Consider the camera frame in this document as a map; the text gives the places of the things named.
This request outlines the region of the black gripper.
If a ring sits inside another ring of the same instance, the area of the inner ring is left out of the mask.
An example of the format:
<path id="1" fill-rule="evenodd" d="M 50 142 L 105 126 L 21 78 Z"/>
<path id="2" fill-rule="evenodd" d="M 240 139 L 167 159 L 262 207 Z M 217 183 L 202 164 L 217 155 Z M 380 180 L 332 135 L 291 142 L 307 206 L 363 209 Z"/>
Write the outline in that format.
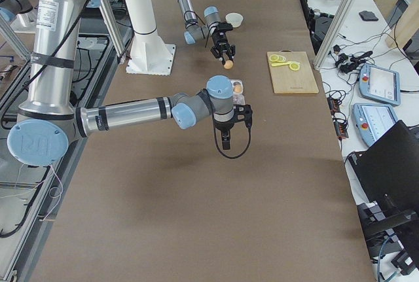
<path id="1" fill-rule="evenodd" d="M 223 150 L 230 150 L 230 130 L 234 127 L 233 121 L 220 122 L 214 121 L 214 126 L 221 132 L 222 148 Z"/>
<path id="2" fill-rule="evenodd" d="M 213 46 L 210 51 L 213 56 L 223 62 L 223 56 L 228 56 L 229 60 L 233 60 L 236 54 L 236 46 L 229 44 L 226 35 L 212 35 Z"/>

